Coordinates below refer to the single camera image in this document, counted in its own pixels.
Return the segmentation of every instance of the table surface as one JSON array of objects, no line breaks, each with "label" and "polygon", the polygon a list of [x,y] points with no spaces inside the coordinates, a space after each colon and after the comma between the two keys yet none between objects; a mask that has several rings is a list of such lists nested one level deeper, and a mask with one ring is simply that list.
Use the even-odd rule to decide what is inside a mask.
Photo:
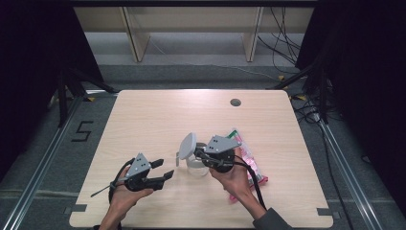
[{"label": "table surface", "polygon": [[[240,106],[230,100],[239,99]],[[142,152],[148,161],[164,165],[148,177],[174,170],[164,189],[140,200],[122,222],[136,228],[252,228],[252,218],[210,174],[196,177],[186,162],[176,167],[180,143],[195,132],[208,143],[215,134],[225,136],[236,127],[269,181],[261,186],[267,207],[273,207],[293,227],[327,228],[331,216],[318,216],[328,208],[290,101],[279,90],[125,90],[106,124],[77,204],[74,227],[99,224],[107,209],[107,190],[121,166]]]}]

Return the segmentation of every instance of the wire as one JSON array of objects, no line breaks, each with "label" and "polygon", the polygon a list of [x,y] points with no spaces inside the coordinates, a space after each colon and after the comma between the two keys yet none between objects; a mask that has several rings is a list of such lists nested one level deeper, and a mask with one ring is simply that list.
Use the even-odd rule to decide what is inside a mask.
[{"label": "wire", "polygon": [[[152,44],[156,49],[158,49],[159,52],[161,52],[161,54],[167,55],[167,53],[165,53],[161,48],[158,47],[158,45],[155,44],[155,42],[152,40],[152,37],[149,39],[149,41],[151,42],[151,44]],[[204,66],[204,65],[193,64],[193,63],[187,63],[187,62],[184,62],[184,63],[176,63],[176,62],[173,62],[173,61],[169,60],[167,57],[165,57],[165,58],[167,59],[168,62],[170,62],[170,63],[172,63],[172,64],[175,64],[175,65],[186,64],[186,65],[192,65],[192,66]],[[215,65],[215,64],[209,64],[209,65],[210,65],[210,66],[215,66],[215,67],[220,67],[220,68],[237,69],[237,70],[239,70],[239,71],[242,71],[242,72],[245,72],[245,73],[248,73],[248,74],[265,76],[265,77],[269,78],[269,79],[272,80],[272,81],[281,82],[280,80],[278,80],[278,79],[276,79],[276,78],[274,78],[274,77],[272,77],[272,76],[269,76],[269,75],[266,75],[266,74],[263,74],[263,73],[258,73],[258,72],[253,72],[253,71],[244,70],[244,69],[242,69],[242,68],[240,68],[240,67],[236,67],[236,66],[230,66],[230,65]]]},{"label": "wire", "polygon": [[[295,94],[295,95],[291,95],[291,98],[294,98],[295,96],[298,95],[305,95],[307,98],[309,98],[309,100],[301,107],[301,108],[295,108],[295,106],[292,104],[292,107],[294,108],[294,112],[295,113],[299,113],[300,115],[302,115],[300,118],[298,118],[298,122],[300,123],[301,121],[307,121],[309,124],[312,124],[313,122],[311,120],[309,120],[309,118],[306,117],[306,115],[311,115],[313,113],[319,113],[319,109],[317,104],[310,104],[310,102],[319,102],[320,97],[316,96],[316,97],[310,97],[309,95],[306,95],[304,93],[299,93],[299,94]],[[341,117],[341,115],[337,114],[337,107],[336,105],[331,105],[328,104],[326,105],[326,114],[327,116],[335,121],[339,121],[342,122],[344,121],[343,118]]]},{"label": "wire", "polygon": [[110,188],[110,192],[109,192],[109,194],[108,194],[108,201],[111,201],[111,198],[112,198],[112,196],[113,196],[113,194],[112,194],[111,191],[116,189],[116,183],[120,180],[120,178],[119,178],[120,175],[122,174],[122,172],[123,172],[123,170],[125,169],[125,167],[127,167],[128,165],[131,165],[131,164],[134,162],[134,159],[135,159],[135,158],[132,158],[131,160],[125,162],[125,164],[122,166],[122,168],[121,168],[121,169],[119,170],[119,172],[117,173],[117,175],[116,175],[116,177],[114,178],[114,180],[113,180],[112,182],[110,182],[110,184],[109,184],[107,187],[105,187],[105,188],[99,190],[98,192],[93,193],[92,195],[90,195],[90,197],[93,197],[93,196],[95,196],[95,195],[101,193],[103,190],[105,190],[105,189],[107,189],[107,188]]},{"label": "wire", "polygon": [[251,174],[251,178],[253,179],[253,184],[254,184],[255,190],[257,192],[258,202],[265,210],[267,210],[266,206],[265,206],[265,203],[263,202],[262,193],[260,192],[259,183],[258,183],[258,180],[257,180],[257,176],[255,175],[255,172],[253,171],[251,166],[248,165],[241,157],[239,157],[237,155],[235,155],[235,156],[237,158],[239,158],[240,160],[242,160],[242,162],[244,162],[244,163],[240,163],[240,162],[235,161],[234,164],[245,167],[248,170],[248,172]]},{"label": "wire", "polygon": [[[348,224],[349,224],[349,227],[350,227],[351,230],[353,230],[352,221],[351,221],[351,219],[350,219],[349,212],[348,212],[347,207],[346,207],[346,205],[345,205],[345,203],[344,203],[344,201],[343,201],[343,198],[342,198],[342,196],[341,196],[340,190],[338,189],[337,183],[336,183],[335,178],[334,178],[334,175],[333,175],[333,173],[332,173],[330,157],[329,157],[329,154],[328,154],[327,137],[326,137],[325,132],[323,131],[323,128],[322,128],[321,125],[320,125],[320,122],[321,122],[322,120],[320,119],[320,116],[318,116],[319,112],[318,112],[318,110],[317,110],[317,106],[310,104],[310,100],[309,100],[309,101],[307,101],[307,102],[304,104],[303,107],[301,107],[301,108],[295,108],[295,107],[293,106],[293,108],[294,108],[294,111],[295,111],[295,112],[299,112],[299,113],[303,116],[303,117],[299,118],[298,121],[299,121],[299,120],[306,120],[306,121],[309,122],[310,124],[316,124],[316,125],[318,126],[318,128],[319,128],[319,129],[321,130],[321,132],[322,132],[323,145],[324,145],[324,149],[325,149],[326,160],[327,160],[327,166],[328,166],[328,173],[329,173],[329,175],[330,175],[331,182],[332,182],[332,184],[333,184],[333,186],[334,186],[334,189],[335,189],[335,191],[336,191],[336,193],[337,193],[337,195],[338,195],[338,199],[340,200],[340,204],[341,204],[341,206],[343,207],[344,214],[346,215],[346,218],[347,218],[347,222],[348,222]],[[310,112],[307,112],[307,113],[303,112],[303,110],[305,110],[305,108],[310,108]]]},{"label": "wire", "polygon": [[285,23],[284,23],[284,22],[285,22],[284,19],[285,19],[285,15],[286,15],[286,8],[285,8],[285,7],[282,8],[282,23],[281,23],[281,24],[280,24],[278,18],[276,17],[276,15],[275,15],[273,9],[270,8],[270,10],[271,10],[271,12],[272,12],[272,15],[273,15],[273,17],[274,17],[274,19],[275,19],[277,25],[278,25],[278,28],[279,28],[279,34],[278,34],[278,36],[275,36],[273,33],[271,33],[271,35],[274,36],[274,37],[277,39],[277,41],[275,42],[274,47],[273,47],[273,48],[270,48],[269,45],[265,44],[268,48],[270,48],[270,49],[273,51],[273,52],[272,52],[272,62],[273,62],[273,64],[274,64],[274,66],[275,66],[279,71],[281,71],[281,72],[283,72],[283,73],[297,74],[297,73],[291,73],[291,72],[283,71],[283,70],[279,69],[279,68],[276,66],[276,64],[275,64],[275,52],[278,53],[278,54],[281,54],[281,53],[282,53],[282,52],[277,51],[277,49],[276,49],[276,48],[277,48],[277,45],[278,45],[278,42],[283,42],[283,43],[286,44],[287,51],[289,52],[289,55],[290,55],[291,57],[287,57],[287,55],[285,55],[285,54],[283,54],[283,57],[286,58],[286,59],[288,59],[289,62],[291,62],[291,63],[294,64],[294,65],[296,64],[296,60],[297,60],[297,58],[298,58],[298,55],[296,54],[296,52],[295,52],[295,50],[294,50],[293,48],[295,48],[295,49],[297,49],[297,50],[300,50],[301,47],[300,47],[298,44],[296,44],[295,42],[293,42],[293,41],[287,36],[287,34],[286,34],[286,26],[285,26]]}]

